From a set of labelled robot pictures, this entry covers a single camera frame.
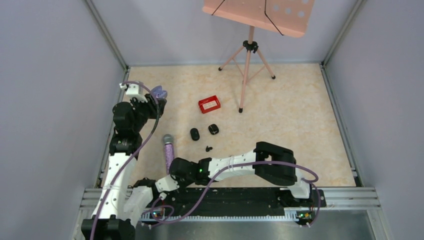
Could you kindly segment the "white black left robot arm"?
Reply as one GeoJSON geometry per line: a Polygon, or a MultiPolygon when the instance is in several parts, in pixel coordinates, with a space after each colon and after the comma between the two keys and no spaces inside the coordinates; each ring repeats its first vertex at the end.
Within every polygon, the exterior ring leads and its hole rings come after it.
{"type": "Polygon", "coordinates": [[[133,240],[139,219],[146,206],[160,202],[160,193],[148,186],[135,187],[128,195],[130,176],[147,141],[140,131],[149,119],[156,128],[167,100],[155,100],[146,94],[146,101],[136,97],[119,102],[113,109],[114,132],[109,144],[108,170],[99,201],[89,219],[84,219],[81,232],[87,240],[133,240]]]}

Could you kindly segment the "silver blue earbud charging case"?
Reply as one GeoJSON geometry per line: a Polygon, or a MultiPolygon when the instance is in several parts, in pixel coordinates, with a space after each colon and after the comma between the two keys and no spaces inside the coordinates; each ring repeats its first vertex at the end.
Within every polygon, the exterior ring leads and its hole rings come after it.
{"type": "Polygon", "coordinates": [[[157,85],[151,90],[151,95],[155,96],[155,98],[158,100],[159,99],[165,100],[168,96],[168,92],[164,90],[161,85],[157,85]]]}

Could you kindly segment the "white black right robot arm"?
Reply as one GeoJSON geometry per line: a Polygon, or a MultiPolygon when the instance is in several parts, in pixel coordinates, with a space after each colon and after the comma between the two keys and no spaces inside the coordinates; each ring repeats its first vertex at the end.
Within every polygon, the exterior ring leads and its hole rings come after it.
{"type": "Polygon", "coordinates": [[[305,179],[303,166],[297,165],[292,150],[267,142],[258,142],[254,150],[227,158],[204,158],[191,162],[175,158],[167,176],[160,180],[142,179],[134,186],[130,200],[142,199],[144,214],[154,214],[159,202],[170,209],[160,224],[179,222],[190,216],[251,217],[259,216],[265,204],[259,189],[213,190],[211,185],[228,178],[258,176],[286,188],[282,195],[285,207],[321,207],[321,197],[312,190],[319,177],[305,179]]]}

